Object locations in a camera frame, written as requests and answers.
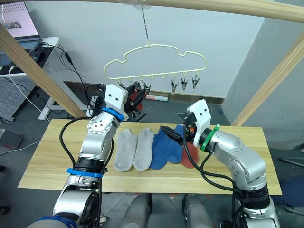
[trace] pegboard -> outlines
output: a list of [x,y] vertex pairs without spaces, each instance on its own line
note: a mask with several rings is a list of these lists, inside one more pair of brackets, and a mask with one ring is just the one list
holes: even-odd
[[[32,91],[36,84],[28,77],[13,77],[16,84],[23,85],[28,90]],[[0,78],[0,116],[7,120],[13,121],[12,116],[18,110],[20,105],[24,102],[25,97],[15,87],[12,82],[5,78]],[[28,96],[30,91],[19,86],[22,92]]]

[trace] red sock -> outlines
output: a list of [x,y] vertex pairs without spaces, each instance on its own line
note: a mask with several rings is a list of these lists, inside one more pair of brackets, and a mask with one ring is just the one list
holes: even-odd
[[[194,160],[195,163],[198,163],[198,149],[189,142],[187,143],[187,146],[192,159]],[[188,169],[194,168],[186,154],[185,148],[182,150],[181,164]]]

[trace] sock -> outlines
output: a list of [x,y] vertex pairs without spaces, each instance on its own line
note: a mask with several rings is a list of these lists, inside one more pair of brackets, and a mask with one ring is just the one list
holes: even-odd
[[[192,159],[194,160],[195,163],[198,163],[198,149],[189,142],[187,143],[187,146],[188,146]],[[194,166],[192,165],[192,163],[190,162],[190,160],[186,154],[185,148],[182,150],[181,164],[188,169],[194,168]]]
[[149,168],[152,160],[152,142],[154,133],[150,128],[143,129],[138,134],[137,149],[134,158],[134,168],[138,171],[145,171]]
[[[174,131],[183,137],[183,126],[176,125]],[[167,161],[173,164],[177,164],[181,162],[181,158],[182,158],[182,147],[179,146],[176,141],[169,139],[168,148],[166,151]]]
[[151,169],[159,170],[167,164],[166,150],[168,148],[168,143],[169,138],[161,129],[159,129],[158,133],[154,135],[152,143]]
[[135,157],[137,135],[126,129],[117,135],[117,149],[114,159],[114,168],[117,171],[128,171],[131,169]]

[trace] wooden table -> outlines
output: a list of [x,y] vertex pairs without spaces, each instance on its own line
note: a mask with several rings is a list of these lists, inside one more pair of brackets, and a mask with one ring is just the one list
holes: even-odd
[[[72,163],[59,143],[59,132],[68,120],[53,119],[44,133],[28,167],[19,183],[20,188],[61,190],[67,180],[67,168]],[[82,141],[87,134],[87,120],[71,124],[65,131],[64,141],[74,158],[77,159]],[[175,124],[160,123],[121,123],[117,133],[129,128],[134,134],[141,129],[150,127],[155,133],[160,125],[175,128]],[[276,171],[269,153],[262,128],[259,127],[232,127],[221,126],[221,130],[239,136],[244,143],[260,153],[266,162],[266,178],[271,195],[282,195],[276,176]],[[196,169],[187,169],[181,164],[170,162],[160,170],[149,169],[139,172],[132,167],[127,172],[116,171],[113,161],[116,151],[116,137],[114,137],[114,153],[108,164],[109,172],[103,177],[103,192],[166,192],[166,193],[214,193],[231,194],[230,191],[215,188],[205,182]],[[206,153],[199,151],[199,164]],[[214,157],[205,165],[210,172],[230,176],[228,169]],[[221,178],[210,179],[218,184],[231,186],[228,181]]]

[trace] white wire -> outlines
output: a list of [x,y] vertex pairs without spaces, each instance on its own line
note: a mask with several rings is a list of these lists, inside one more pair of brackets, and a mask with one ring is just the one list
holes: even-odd
[[2,3],[2,7],[1,7],[1,16],[2,16],[3,21],[5,22],[5,19],[3,17],[3,3]]
[[22,90],[16,85],[16,83],[14,82],[14,80],[11,78],[10,73],[11,73],[11,71],[12,71],[13,69],[14,69],[13,66],[9,69],[9,78],[10,78],[10,80],[14,83],[14,85],[17,87],[17,89],[22,93],[22,95],[25,97],[25,99],[27,99],[28,102],[30,102],[35,108],[37,108],[37,110],[38,110],[41,114],[44,115],[44,113],[43,113],[36,105],[34,105],[34,104],[27,98],[27,96],[24,95],[24,93],[22,92]]
[[11,150],[11,151],[5,151],[5,152],[3,152],[3,153],[0,153],[0,156],[1,156],[1,155],[4,155],[4,154],[6,154],[6,153],[13,152],[13,151],[22,151],[22,150],[25,150],[26,148],[28,148],[28,147],[30,147],[30,146],[32,146],[32,145],[35,145],[35,144],[37,144],[37,143],[39,143],[39,142],[40,142],[40,141],[34,142],[34,143],[32,143],[32,144],[30,144],[30,145],[28,145],[28,146],[26,146],[26,147],[24,147],[24,148],[22,148],[22,149]]

